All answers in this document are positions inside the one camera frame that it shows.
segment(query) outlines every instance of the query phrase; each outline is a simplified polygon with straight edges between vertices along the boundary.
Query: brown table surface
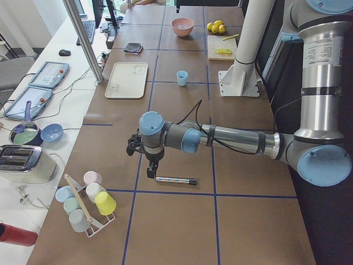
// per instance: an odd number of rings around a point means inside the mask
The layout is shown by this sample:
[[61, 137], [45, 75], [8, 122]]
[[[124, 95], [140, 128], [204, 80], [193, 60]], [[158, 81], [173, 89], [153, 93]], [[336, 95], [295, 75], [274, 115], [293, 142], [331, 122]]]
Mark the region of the brown table surface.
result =
[[[194, 20], [189, 36], [173, 33], [176, 17]], [[217, 19], [227, 35], [241, 33], [244, 18], [237, 7], [127, 11], [103, 74], [109, 78], [116, 62], [147, 62], [145, 94], [106, 99], [107, 82], [98, 85], [65, 169], [81, 185], [86, 171], [99, 172], [117, 201], [116, 220], [88, 238], [72, 230], [63, 205], [53, 200], [28, 264], [315, 264], [285, 164], [218, 147], [200, 146], [196, 154], [166, 148], [158, 175], [197, 178], [189, 186], [148, 179], [147, 159], [126, 154], [144, 112], [178, 121], [200, 99], [201, 123], [271, 133], [273, 115], [263, 89], [258, 98], [220, 96], [217, 73], [232, 62], [207, 60], [205, 25]], [[144, 50], [124, 53], [129, 42]], [[189, 73], [185, 87], [176, 83], [179, 70]], [[80, 195], [102, 220], [85, 192]]]

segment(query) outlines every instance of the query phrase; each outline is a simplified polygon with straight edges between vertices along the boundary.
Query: keyboard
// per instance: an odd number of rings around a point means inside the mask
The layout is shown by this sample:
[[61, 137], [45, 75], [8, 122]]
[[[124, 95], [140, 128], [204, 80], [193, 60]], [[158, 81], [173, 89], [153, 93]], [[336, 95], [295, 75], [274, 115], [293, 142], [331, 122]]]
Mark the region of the keyboard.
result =
[[[95, 21], [94, 20], [82, 20], [84, 30], [86, 31], [89, 43], [92, 44], [95, 32]], [[79, 38], [77, 38], [76, 45], [81, 45]]]

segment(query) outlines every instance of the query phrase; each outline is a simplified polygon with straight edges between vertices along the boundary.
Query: pan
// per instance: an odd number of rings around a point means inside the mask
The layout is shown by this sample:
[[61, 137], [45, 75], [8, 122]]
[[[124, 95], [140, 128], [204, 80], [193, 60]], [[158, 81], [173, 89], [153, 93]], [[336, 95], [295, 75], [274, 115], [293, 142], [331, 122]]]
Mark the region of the pan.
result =
[[31, 101], [26, 102], [24, 123], [17, 125], [10, 132], [10, 142], [15, 145], [35, 145], [40, 146], [43, 139], [40, 137], [41, 130], [31, 121]]

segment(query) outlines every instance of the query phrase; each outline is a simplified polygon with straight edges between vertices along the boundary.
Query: red bottle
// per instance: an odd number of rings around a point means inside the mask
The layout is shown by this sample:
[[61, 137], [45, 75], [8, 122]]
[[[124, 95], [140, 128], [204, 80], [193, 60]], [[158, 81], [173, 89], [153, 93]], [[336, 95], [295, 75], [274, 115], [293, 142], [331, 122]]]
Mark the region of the red bottle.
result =
[[38, 234], [36, 232], [12, 225], [0, 224], [0, 242], [29, 247], [34, 245], [37, 237]]

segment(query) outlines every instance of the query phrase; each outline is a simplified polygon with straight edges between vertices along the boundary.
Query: wooden cutting board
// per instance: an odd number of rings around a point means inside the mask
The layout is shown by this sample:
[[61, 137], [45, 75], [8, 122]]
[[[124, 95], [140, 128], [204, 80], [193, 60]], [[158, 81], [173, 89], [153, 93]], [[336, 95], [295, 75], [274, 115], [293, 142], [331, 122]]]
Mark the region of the wooden cutting board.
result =
[[[236, 39], [222, 40], [225, 37], [227, 36], [207, 36], [207, 54], [209, 60], [234, 61], [237, 52]], [[217, 48], [231, 49], [233, 52], [231, 54], [217, 54], [215, 53], [215, 49]]]

